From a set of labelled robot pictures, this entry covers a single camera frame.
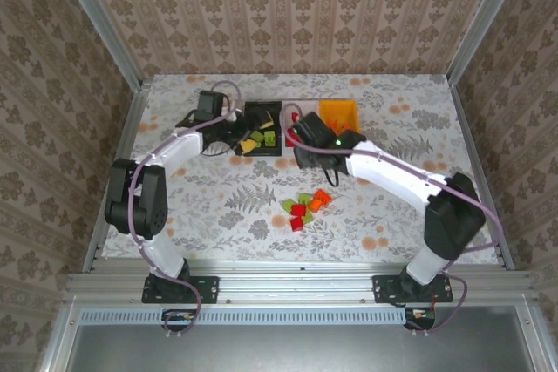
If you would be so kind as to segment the black plastic bin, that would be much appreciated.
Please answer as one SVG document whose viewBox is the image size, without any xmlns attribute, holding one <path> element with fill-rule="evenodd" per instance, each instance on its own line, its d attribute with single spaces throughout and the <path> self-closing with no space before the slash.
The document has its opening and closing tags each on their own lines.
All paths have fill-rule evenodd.
<svg viewBox="0 0 558 372">
<path fill-rule="evenodd" d="M 276 140 L 275 147 L 266 147 L 263 142 L 258 143 L 258 147 L 248 154 L 249 157 L 281 157 L 282 156 L 282 131 L 279 123 L 279 113 L 282 109 L 282 103 L 280 101 L 248 101 L 244 106 L 244 116 L 246 118 L 251 117 L 251 112 L 255 109 L 265 109 L 269 111 L 273 117 L 274 125 L 271 127 L 254 127 L 253 131 L 259 131 L 262 134 L 265 131 L 275 131 L 276 136 L 272 139 Z"/>
</svg>

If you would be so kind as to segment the orange plastic bin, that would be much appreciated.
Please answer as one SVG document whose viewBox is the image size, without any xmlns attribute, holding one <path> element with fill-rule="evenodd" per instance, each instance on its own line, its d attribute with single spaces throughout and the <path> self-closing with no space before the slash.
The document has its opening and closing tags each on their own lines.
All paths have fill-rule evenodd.
<svg viewBox="0 0 558 372">
<path fill-rule="evenodd" d="M 328 125 L 329 119 L 339 118 L 342 120 L 342 124 L 353 124 L 353 131 L 360 132 L 357 102 L 354 100 L 322 100 L 319 104 L 319 116 L 326 125 Z M 339 129 L 332 130 L 335 134 L 340 135 L 342 133 L 339 132 Z"/>
</svg>

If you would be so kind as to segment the floral table cover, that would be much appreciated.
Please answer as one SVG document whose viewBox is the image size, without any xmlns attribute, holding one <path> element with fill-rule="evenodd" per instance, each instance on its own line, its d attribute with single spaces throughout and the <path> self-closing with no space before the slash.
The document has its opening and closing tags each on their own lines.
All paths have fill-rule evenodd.
<svg viewBox="0 0 558 372">
<path fill-rule="evenodd" d="M 414 166 L 451 176 L 470 173 L 447 79 L 433 75 L 159 75 L 151 84 L 133 155 L 159 145 L 194 109 L 201 91 L 244 100 L 350 99 L 361 133 Z M 300 193 L 323 189 L 328 206 L 293 232 L 282 209 Z M 406 263 L 423 239 L 420 214 L 362 179 L 330 187 L 322 171 L 303 171 L 291 150 L 281 157 L 238 157 L 221 144 L 190 159 L 167 184 L 165 232 L 189 260 Z"/>
</svg>

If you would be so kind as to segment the grey metal plate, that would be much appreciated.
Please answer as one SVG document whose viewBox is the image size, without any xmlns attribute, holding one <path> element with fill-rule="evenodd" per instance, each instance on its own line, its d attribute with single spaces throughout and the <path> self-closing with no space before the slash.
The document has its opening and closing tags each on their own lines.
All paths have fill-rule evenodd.
<svg viewBox="0 0 558 372">
<path fill-rule="evenodd" d="M 463 308 L 429 335 L 401 326 L 86 326 L 67 372 L 534 372 L 516 315 Z"/>
</svg>

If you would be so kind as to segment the aluminium front rail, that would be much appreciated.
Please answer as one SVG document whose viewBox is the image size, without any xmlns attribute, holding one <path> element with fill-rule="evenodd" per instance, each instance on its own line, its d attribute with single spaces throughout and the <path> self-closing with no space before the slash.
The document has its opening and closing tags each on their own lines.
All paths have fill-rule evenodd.
<svg viewBox="0 0 558 372">
<path fill-rule="evenodd" d="M 307 261 L 191 260 L 194 275 L 219 279 L 218 303 L 234 307 L 356 307 L 374 302 L 372 279 L 398 274 L 394 263 Z M 512 306 L 537 300 L 528 273 L 499 265 L 451 268 L 453 295 L 467 292 L 465 305 Z M 72 274 L 64 301 L 83 306 L 124 307 L 140 304 L 148 274 L 140 259 L 98 260 L 88 273 Z"/>
</svg>

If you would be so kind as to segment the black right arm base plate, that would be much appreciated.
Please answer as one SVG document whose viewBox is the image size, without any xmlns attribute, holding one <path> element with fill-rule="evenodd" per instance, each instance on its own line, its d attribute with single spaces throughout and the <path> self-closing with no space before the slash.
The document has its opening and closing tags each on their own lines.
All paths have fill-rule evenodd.
<svg viewBox="0 0 558 372">
<path fill-rule="evenodd" d="M 421 285 L 402 274 L 378 274 L 371 278 L 376 303 L 401 306 L 409 303 L 452 302 L 453 290 L 444 275 L 437 275 L 427 285 Z"/>
</svg>

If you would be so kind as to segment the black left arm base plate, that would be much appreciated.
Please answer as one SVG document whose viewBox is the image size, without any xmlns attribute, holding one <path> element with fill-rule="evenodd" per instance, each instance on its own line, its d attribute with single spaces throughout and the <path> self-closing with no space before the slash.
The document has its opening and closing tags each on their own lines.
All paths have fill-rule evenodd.
<svg viewBox="0 0 558 372">
<path fill-rule="evenodd" d="M 191 276 L 189 282 L 200 294 L 201 302 L 215 304 L 219 293 L 217 276 Z M 145 304 L 195 304 L 194 292 L 178 283 L 149 274 L 144 282 L 141 301 Z"/>
</svg>

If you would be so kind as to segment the aluminium frame post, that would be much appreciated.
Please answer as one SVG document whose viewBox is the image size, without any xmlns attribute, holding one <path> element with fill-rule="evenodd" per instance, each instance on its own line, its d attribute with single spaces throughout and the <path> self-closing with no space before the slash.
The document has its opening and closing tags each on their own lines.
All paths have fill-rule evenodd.
<svg viewBox="0 0 558 372">
<path fill-rule="evenodd" d="M 123 37 L 119 35 L 116 26 L 112 23 L 107 8 L 101 0 L 78 0 L 78 2 L 90 18 L 131 91 L 134 94 L 138 93 L 143 83 L 143 76 L 126 48 Z"/>
<path fill-rule="evenodd" d="M 480 2 L 477 13 L 467 29 L 459 48 L 454 54 L 453 60 L 446 73 L 450 86 L 456 85 L 463 76 L 466 67 L 470 64 L 474 53 L 479 49 L 481 41 L 494 22 L 504 1 L 505 0 L 482 0 Z"/>
</svg>

